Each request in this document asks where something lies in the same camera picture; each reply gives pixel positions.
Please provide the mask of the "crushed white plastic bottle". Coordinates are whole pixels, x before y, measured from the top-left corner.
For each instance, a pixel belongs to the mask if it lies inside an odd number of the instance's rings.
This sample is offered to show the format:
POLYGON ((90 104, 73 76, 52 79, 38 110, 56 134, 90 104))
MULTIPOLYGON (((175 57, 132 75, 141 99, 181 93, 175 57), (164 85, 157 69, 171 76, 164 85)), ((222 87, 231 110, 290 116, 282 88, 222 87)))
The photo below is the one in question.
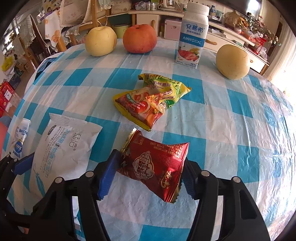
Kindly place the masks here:
POLYGON ((27 137, 31 121, 23 118, 19 125, 16 127, 13 141, 9 148, 9 154, 13 159, 20 160, 22 158, 23 143, 27 137))

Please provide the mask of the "pink plastic basin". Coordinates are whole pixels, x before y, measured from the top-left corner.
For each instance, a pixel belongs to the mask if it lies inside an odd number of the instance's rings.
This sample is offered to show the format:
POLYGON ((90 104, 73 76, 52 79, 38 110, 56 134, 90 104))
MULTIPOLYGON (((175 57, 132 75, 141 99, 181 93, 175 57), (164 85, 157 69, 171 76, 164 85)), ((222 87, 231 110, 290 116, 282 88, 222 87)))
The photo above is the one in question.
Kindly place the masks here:
POLYGON ((0 124, 0 148, 1 148, 1 158, 3 157, 3 155, 6 152, 6 146, 7 146, 7 142, 8 142, 8 127, 5 126, 2 122, 0 124))

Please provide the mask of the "white wet wipes pack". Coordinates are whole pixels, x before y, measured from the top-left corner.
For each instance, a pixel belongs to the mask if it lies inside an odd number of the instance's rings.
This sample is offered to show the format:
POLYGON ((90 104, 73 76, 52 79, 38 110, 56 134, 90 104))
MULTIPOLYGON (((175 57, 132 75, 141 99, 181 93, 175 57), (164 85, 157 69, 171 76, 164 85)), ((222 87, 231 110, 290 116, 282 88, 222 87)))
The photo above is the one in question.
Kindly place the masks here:
POLYGON ((44 197, 57 177, 79 178, 86 172, 92 147, 102 126, 50 113, 32 162, 30 192, 44 197))

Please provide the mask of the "dark red snack wrapper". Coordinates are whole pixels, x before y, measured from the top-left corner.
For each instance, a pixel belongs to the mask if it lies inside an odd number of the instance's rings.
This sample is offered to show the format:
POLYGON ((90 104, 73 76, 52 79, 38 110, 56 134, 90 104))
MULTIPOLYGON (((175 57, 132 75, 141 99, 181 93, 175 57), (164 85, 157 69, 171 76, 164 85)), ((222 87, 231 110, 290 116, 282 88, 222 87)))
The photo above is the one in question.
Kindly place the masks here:
POLYGON ((142 182, 163 201, 175 203, 188 150, 189 143, 162 144, 133 128, 120 150, 117 171, 142 182))

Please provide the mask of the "yellow orange snack bag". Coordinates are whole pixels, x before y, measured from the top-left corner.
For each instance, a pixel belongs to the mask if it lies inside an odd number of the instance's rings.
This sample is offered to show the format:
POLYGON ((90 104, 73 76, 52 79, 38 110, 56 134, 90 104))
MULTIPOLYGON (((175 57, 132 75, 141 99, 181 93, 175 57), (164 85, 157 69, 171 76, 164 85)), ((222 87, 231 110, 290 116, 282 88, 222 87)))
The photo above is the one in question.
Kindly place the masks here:
POLYGON ((152 130, 167 108, 163 94, 151 85, 117 94, 113 103, 124 117, 146 131, 152 130))

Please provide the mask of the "green yellow snack bag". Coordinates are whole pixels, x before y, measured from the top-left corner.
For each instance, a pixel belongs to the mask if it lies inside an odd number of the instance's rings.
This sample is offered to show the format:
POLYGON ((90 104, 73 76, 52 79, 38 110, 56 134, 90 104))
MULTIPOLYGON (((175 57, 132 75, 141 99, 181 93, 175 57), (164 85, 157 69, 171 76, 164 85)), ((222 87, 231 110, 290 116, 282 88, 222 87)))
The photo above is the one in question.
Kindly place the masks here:
POLYGON ((192 90, 182 82, 158 74, 143 73, 138 75, 138 80, 143 80, 143 87, 148 87, 146 99, 158 107, 162 104, 164 108, 171 108, 192 90))

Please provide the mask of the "green trash can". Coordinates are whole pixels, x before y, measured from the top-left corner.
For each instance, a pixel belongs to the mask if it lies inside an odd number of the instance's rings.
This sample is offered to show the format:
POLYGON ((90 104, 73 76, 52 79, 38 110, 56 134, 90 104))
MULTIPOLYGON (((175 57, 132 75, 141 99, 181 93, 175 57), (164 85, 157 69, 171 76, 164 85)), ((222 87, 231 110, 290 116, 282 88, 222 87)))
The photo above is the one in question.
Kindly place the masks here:
POLYGON ((129 27, 131 27, 131 25, 129 24, 118 24, 118 25, 112 26, 112 29, 116 33, 118 39, 122 39, 124 36, 124 33, 129 27))

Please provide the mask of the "red gift bags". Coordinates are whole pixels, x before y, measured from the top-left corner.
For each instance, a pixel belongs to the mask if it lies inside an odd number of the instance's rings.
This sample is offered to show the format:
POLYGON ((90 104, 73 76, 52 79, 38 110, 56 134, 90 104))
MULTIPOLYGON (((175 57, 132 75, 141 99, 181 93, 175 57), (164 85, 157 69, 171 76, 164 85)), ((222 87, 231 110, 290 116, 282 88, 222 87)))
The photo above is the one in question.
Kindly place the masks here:
POLYGON ((1 84, 0 95, 1 95, 1 100, 0 100, 1 117, 9 116, 10 118, 12 118, 16 111, 16 107, 13 103, 14 90, 7 81, 4 81, 1 84))

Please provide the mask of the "yellow plastic bag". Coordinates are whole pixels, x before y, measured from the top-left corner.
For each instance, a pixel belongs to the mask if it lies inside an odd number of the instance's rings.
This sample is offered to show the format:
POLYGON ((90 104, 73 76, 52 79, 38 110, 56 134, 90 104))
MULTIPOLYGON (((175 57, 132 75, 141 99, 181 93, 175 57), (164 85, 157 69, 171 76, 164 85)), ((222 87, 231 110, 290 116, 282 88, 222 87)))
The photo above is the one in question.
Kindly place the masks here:
POLYGON ((8 56, 4 58, 3 64, 1 66, 1 69, 3 72, 6 72, 14 63, 14 56, 8 56))

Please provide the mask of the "wooden chair with cushion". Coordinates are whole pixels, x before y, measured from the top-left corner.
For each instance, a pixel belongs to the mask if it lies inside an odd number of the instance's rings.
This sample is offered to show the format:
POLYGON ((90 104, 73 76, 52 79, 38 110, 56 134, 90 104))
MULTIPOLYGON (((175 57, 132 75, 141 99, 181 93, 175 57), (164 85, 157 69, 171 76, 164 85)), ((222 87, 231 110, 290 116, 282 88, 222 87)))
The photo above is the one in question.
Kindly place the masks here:
POLYGON ((112 1, 62 1, 60 6, 60 27, 65 45, 71 43, 70 36, 79 35, 81 25, 98 27, 99 18, 107 15, 112 1))

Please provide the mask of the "yellow pear right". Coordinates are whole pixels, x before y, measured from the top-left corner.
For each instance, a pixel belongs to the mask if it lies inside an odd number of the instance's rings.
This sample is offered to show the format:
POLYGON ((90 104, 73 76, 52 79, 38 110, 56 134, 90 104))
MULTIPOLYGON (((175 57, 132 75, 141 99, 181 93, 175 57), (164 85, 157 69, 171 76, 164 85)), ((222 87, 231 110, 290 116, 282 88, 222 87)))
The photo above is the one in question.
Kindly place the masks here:
POLYGON ((216 54, 216 67, 226 78, 239 80, 250 70, 250 57, 246 51, 237 46, 223 45, 216 54))

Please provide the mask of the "red apple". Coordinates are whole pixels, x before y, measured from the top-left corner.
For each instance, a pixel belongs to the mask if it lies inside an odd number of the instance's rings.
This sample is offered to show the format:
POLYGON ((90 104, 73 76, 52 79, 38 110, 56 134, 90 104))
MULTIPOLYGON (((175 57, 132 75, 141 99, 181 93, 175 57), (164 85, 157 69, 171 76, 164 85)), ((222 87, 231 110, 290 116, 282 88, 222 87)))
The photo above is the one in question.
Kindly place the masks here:
POLYGON ((144 54, 152 51, 157 44, 154 28, 148 24, 129 27, 122 38, 126 51, 133 54, 144 54))

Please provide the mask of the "white tv cabinet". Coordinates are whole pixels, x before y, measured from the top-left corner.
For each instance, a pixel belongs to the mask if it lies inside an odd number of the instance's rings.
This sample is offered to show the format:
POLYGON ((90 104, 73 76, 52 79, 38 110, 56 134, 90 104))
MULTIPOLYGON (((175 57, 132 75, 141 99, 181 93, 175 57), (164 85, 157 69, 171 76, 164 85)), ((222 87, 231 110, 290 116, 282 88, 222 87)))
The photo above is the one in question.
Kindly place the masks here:
MULTIPOLYGON (((137 11, 137 10, 129 10, 127 12, 128 14, 132 15, 132 25, 135 25, 137 23, 137 17, 140 14, 144 15, 160 15, 160 16, 172 16, 176 18, 182 18, 184 14, 182 13, 174 13, 171 11, 137 11)), ((245 50, 249 57, 250 57, 250 68, 258 72, 259 74, 263 74, 264 70, 269 66, 269 63, 262 58, 260 55, 255 54, 254 51, 249 49, 247 46, 251 45, 252 47, 255 46, 254 43, 252 43, 250 40, 243 37, 241 34, 238 34, 234 32, 233 30, 224 27, 221 24, 216 24, 213 22, 209 22, 209 26, 213 27, 214 29, 221 30, 224 32, 224 36, 222 36, 219 33, 214 33, 211 29, 208 30, 207 34, 207 40, 204 44, 204 48, 208 49, 214 53, 216 53, 220 47, 231 44, 235 45, 237 47, 240 47, 241 49, 245 50)))

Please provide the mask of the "white yogurt drink bottle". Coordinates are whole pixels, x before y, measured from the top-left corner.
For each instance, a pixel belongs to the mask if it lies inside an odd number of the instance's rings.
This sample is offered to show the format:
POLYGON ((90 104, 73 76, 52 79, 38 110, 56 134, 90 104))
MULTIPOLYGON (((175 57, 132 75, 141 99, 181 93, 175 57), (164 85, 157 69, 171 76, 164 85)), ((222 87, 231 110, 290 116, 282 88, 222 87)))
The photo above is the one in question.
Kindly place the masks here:
POLYGON ((209 11, 206 5, 188 2, 182 18, 176 63, 197 68, 208 33, 209 11))

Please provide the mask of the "golden ornament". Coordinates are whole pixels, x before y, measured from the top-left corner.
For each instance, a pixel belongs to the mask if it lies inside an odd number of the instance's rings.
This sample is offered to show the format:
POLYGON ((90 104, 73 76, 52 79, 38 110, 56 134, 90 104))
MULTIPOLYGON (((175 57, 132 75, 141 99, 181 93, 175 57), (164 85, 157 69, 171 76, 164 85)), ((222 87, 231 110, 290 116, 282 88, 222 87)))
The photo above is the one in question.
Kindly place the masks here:
POLYGON ((224 25, 232 29, 235 27, 247 29, 249 27, 247 20, 245 20, 245 18, 236 13, 236 11, 224 14, 224 25))

